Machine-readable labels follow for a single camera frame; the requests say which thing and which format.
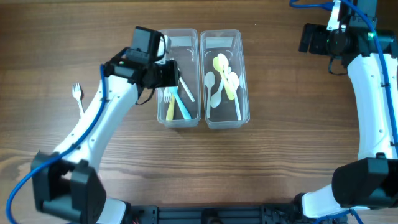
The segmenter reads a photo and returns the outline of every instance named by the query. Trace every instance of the white fork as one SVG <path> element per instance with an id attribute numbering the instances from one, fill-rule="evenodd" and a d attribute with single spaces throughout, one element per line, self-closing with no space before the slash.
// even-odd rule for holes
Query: white fork
<path id="1" fill-rule="evenodd" d="M 77 100 L 77 103 L 79 104 L 80 118 L 82 118 L 85 110 L 83 109 L 83 104 L 81 103 L 81 99 L 83 98 L 83 90 L 81 89 L 79 83 L 75 83 L 72 85 L 72 96 L 74 97 L 74 99 Z"/>
<path id="2" fill-rule="evenodd" d="M 164 88 L 164 91 L 163 91 L 163 102 L 164 103 L 170 103 L 171 97 L 172 97 L 172 93 L 170 92 L 169 88 L 168 87 Z"/>

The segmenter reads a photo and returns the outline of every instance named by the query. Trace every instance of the clear plastic container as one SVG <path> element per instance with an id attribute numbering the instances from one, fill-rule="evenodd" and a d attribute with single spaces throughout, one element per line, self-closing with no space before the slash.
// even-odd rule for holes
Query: clear plastic container
<path id="1" fill-rule="evenodd" d="M 169 103 L 164 102 L 163 99 L 165 88 L 158 88 L 156 93 L 157 120 L 168 128 L 194 127 L 198 125 L 201 119 L 198 33 L 195 29 L 166 29 L 160 31 L 171 40 L 171 45 L 166 53 L 166 60 L 177 61 L 181 78 L 192 95 L 189 96 L 180 80 L 178 95 L 191 119 L 184 119 L 178 102 L 175 100 L 173 120 L 167 120 Z"/>
<path id="2" fill-rule="evenodd" d="M 208 30 L 201 33 L 200 42 L 206 122 L 211 129 L 239 128 L 242 124 L 250 120 L 241 33 L 238 30 Z M 212 97 L 218 91 L 222 82 L 220 73 L 213 66 L 213 59 L 220 53 L 226 56 L 232 72 L 235 72 L 239 78 L 236 96 L 238 98 L 241 120 L 238 120 L 235 100 L 228 99 L 225 87 L 221 90 L 221 102 L 217 107 L 211 107 L 210 115 L 207 115 L 208 89 L 205 85 L 205 75 L 210 71 L 215 75 L 215 84 L 211 87 L 210 97 Z"/>

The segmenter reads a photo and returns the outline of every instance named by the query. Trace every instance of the yellow utensil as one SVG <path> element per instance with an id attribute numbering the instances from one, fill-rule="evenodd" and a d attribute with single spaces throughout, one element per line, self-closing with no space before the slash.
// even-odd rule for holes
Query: yellow utensil
<path id="1" fill-rule="evenodd" d="M 172 100 L 169 103 L 169 108 L 167 108 L 166 121 L 172 121 L 174 119 L 174 103 L 175 97 L 172 94 Z"/>
<path id="2" fill-rule="evenodd" d="M 225 77 L 225 75 L 224 75 L 224 67 L 223 67 L 223 64 L 220 63 L 220 61 L 218 60 L 217 57 L 215 57 L 215 58 L 213 59 L 213 66 L 214 66 L 214 69 L 215 69 L 217 72 L 220 73 L 221 78 L 222 78 L 223 81 L 224 81 L 224 88 L 225 88 L 225 92 L 226 92 L 226 94 L 227 94 L 227 96 L 228 96 L 228 99 L 234 100 L 234 93 L 233 93 L 233 91 L 232 91 L 232 89 L 231 89 L 231 87 L 230 87 L 230 85 L 229 85 L 229 83 L 228 83 L 228 80 L 226 79 L 226 77 Z"/>

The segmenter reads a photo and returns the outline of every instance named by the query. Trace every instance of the wooden table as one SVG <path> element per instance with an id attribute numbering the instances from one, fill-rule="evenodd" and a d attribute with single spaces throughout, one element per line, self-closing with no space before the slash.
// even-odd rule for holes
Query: wooden table
<path id="1" fill-rule="evenodd" d="M 379 28 L 398 33 L 397 7 L 379 1 Z M 134 107 L 101 163 L 109 196 L 133 205 L 260 204 L 329 184 L 337 167 L 357 160 L 353 87 L 328 74 L 327 57 L 298 52 L 303 25 L 329 16 L 287 0 L 0 5 L 1 210 L 37 151 L 52 152 L 78 122 L 72 83 L 83 86 L 87 107 L 100 63 L 129 45 L 136 25 L 240 30 L 251 120 L 232 130 L 210 130 L 204 119 L 167 129 L 155 100 Z M 22 223 L 65 223 L 35 211 L 31 182 L 13 208 Z M 366 223 L 398 223 L 396 210 L 361 214 Z"/>

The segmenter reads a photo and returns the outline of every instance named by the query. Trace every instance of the brown tabletop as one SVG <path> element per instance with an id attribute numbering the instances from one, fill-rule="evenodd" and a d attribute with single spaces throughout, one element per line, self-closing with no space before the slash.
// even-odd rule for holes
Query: brown tabletop
<path id="1" fill-rule="evenodd" d="M 298 52 L 303 25 L 326 24 L 330 13 L 287 2 L 0 5 L 1 210 L 34 155 L 52 152 L 77 124 L 72 83 L 84 88 L 86 108 L 100 63 L 130 44 L 137 25 L 239 30 L 251 120 L 214 131 L 202 115 L 195 128 L 167 129 L 156 119 L 155 100 L 134 107 L 102 159 L 110 197 L 133 205 L 248 205 L 288 202 L 329 184 L 337 167 L 357 160 L 355 95 L 348 77 L 328 74 L 329 58 Z M 395 0 L 379 1 L 378 28 L 398 33 L 397 8 Z M 65 223 L 35 211 L 31 182 L 13 211 L 22 223 Z M 398 223 L 396 210 L 360 214 L 365 223 Z"/>

